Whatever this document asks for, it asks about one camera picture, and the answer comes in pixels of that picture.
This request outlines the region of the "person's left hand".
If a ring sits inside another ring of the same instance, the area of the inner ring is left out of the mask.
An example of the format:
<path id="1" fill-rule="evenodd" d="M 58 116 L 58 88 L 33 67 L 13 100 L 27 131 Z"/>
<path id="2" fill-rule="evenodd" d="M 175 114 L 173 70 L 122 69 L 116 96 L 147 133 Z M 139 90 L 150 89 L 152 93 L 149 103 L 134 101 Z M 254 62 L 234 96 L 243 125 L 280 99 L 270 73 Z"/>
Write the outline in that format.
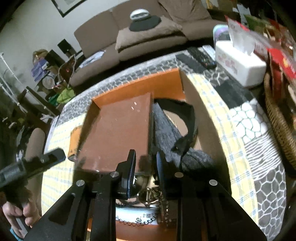
<path id="1" fill-rule="evenodd" d="M 17 217 L 25 217 L 25 223 L 27 226 L 32 227 L 41 218 L 36 206 L 36 202 L 29 198 L 25 207 L 21 210 L 10 202 L 6 202 L 3 205 L 3 213 L 8 222 L 11 225 L 11 232 L 17 240 L 22 240 L 25 235 L 22 233 L 20 225 L 16 221 Z"/>

